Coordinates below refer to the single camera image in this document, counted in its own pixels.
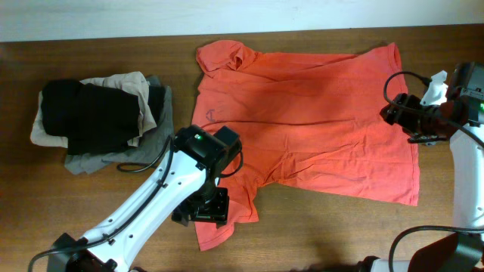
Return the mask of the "red printed t-shirt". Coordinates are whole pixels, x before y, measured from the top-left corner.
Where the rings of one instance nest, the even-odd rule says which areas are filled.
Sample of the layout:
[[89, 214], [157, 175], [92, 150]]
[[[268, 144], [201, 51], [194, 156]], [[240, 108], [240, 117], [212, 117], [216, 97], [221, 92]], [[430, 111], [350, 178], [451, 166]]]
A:
[[383, 121], [388, 97], [408, 88], [395, 44], [363, 54], [262, 53], [233, 40], [197, 49], [203, 71], [192, 122], [238, 133], [243, 155], [221, 185], [228, 222], [195, 226], [206, 251], [238, 223], [259, 219], [260, 187], [304, 190], [417, 205], [418, 149]]

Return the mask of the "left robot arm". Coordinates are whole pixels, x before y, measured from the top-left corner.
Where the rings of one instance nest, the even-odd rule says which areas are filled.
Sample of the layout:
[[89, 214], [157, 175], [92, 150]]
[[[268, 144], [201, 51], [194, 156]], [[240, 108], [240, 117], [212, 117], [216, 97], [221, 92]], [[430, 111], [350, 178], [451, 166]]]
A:
[[224, 126], [215, 134], [191, 125], [167, 142], [152, 175], [108, 218], [79, 240], [63, 234], [48, 256], [49, 271], [129, 271], [158, 227], [170, 219], [228, 221], [229, 196], [220, 181], [242, 156], [239, 135]]

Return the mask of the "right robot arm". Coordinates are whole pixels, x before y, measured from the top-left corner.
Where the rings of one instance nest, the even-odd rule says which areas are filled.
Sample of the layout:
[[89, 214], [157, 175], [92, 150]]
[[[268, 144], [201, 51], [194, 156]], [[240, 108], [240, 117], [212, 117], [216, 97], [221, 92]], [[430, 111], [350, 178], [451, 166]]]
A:
[[[455, 168], [453, 225], [424, 225], [401, 232], [387, 258], [368, 256], [357, 271], [481, 271], [483, 269], [483, 65], [461, 63], [451, 76], [442, 71], [419, 80], [422, 98], [398, 94], [380, 111], [385, 122], [402, 127], [410, 144], [447, 141]], [[409, 234], [442, 231], [448, 235], [422, 249], [410, 260], [394, 257]]]

